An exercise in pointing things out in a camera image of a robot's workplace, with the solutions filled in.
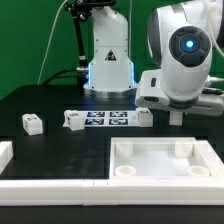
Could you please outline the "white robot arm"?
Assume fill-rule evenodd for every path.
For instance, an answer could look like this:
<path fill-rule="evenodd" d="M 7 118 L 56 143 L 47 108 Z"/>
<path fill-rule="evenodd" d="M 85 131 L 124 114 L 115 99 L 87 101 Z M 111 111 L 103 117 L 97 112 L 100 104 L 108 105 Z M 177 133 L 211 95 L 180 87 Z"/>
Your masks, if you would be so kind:
<path fill-rule="evenodd" d="M 155 70 L 133 78 L 127 55 L 126 19 L 108 6 L 92 9 L 94 58 L 86 93 L 122 96 L 136 91 L 135 105 L 149 109 L 219 116 L 224 93 L 209 87 L 212 50 L 224 40 L 224 0 L 192 0 L 156 9 L 147 23 L 147 42 Z"/>

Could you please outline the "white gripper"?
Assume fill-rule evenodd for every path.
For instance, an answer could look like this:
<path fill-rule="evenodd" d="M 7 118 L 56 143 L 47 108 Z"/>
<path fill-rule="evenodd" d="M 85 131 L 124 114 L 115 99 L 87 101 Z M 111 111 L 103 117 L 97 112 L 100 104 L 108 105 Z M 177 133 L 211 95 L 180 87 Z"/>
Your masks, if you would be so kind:
<path fill-rule="evenodd" d="M 135 96 L 137 107 L 208 116 L 221 116 L 224 113 L 224 93 L 221 90 L 204 88 L 196 101 L 178 102 L 162 91 L 160 80 L 160 69 L 143 72 Z"/>

